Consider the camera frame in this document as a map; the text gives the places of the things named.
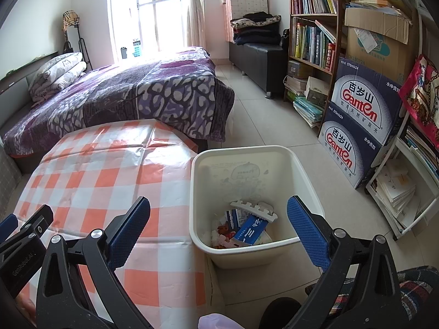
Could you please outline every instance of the black ottoman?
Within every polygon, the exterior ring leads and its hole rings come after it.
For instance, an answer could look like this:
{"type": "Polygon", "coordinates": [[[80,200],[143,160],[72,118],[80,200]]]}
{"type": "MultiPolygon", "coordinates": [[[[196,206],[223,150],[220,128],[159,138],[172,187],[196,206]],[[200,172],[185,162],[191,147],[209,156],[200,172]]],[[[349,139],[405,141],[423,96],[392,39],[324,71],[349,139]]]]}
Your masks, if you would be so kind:
{"type": "Polygon", "coordinates": [[[229,43],[229,60],[246,73],[266,93],[284,94],[288,54],[280,46],[247,43],[237,46],[229,43]]]}

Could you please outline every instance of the table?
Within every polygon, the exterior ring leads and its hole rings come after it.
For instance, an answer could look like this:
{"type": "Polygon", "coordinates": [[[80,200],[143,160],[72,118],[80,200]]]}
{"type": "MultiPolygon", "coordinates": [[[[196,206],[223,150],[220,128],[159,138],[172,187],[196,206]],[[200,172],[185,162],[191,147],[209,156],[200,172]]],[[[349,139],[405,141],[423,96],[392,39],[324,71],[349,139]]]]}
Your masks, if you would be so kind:
{"type": "MultiPolygon", "coordinates": [[[[49,205],[54,221],[42,237],[47,246],[55,234],[74,239],[105,228],[145,196],[151,217],[116,275],[155,329],[197,328],[198,318],[206,314],[206,258],[189,235],[190,166],[196,147],[156,120],[70,133],[43,158],[21,194],[14,212],[19,226],[49,205]]],[[[109,319],[86,267],[81,273],[98,314],[109,319]]],[[[24,289],[33,301],[38,278],[39,272],[24,289]]]]}

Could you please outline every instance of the white curtain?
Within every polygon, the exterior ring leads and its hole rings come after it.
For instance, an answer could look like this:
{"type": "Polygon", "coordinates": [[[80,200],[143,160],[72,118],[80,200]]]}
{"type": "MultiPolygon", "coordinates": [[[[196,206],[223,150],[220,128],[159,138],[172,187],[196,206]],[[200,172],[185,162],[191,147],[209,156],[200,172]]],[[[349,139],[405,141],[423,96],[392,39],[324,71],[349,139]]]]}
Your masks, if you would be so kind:
{"type": "Polygon", "coordinates": [[[189,0],[187,9],[187,46],[206,47],[204,15],[201,0],[189,0]]]}

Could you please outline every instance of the white trash can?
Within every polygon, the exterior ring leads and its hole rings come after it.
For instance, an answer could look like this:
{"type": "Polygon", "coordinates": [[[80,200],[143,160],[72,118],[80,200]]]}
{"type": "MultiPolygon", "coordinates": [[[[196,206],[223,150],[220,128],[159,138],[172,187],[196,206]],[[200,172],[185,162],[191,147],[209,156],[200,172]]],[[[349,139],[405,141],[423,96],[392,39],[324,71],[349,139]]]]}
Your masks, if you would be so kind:
{"type": "Polygon", "coordinates": [[[213,149],[192,163],[190,180],[190,236],[220,268],[245,268],[270,263],[300,242],[287,216],[287,201],[298,195],[308,209],[324,217],[324,210],[297,156],[286,147],[259,146],[213,149]],[[273,243],[235,249],[214,249],[212,221],[230,203],[263,201],[274,207],[278,219],[266,232],[273,243]]]}

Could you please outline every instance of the metal screw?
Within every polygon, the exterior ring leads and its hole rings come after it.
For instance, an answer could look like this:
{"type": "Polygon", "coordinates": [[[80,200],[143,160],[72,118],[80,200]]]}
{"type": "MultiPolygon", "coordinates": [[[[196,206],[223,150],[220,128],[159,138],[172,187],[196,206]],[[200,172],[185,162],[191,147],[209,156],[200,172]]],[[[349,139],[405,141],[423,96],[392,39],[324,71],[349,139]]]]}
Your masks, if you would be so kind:
{"type": "Polygon", "coordinates": [[[377,241],[379,243],[385,243],[385,237],[383,235],[378,235],[377,236],[377,241]]]}
{"type": "Polygon", "coordinates": [[[61,236],[60,235],[55,235],[54,237],[52,237],[51,242],[52,243],[58,243],[61,240],[61,236]]]}
{"type": "Polygon", "coordinates": [[[102,230],[97,229],[97,230],[93,230],[93,231],[91,232],[91,237],[92,237],[93,239],[98,239],[98,238],[101,237],[101,236],[102,236],[102,230]]]}
{"type": "Polygon", "coordinates": [[[336,229],[334,231],[334,235],[337,236],[338,238],[343,239],[346,236],[346,232],[343,229],[336,229]]]}

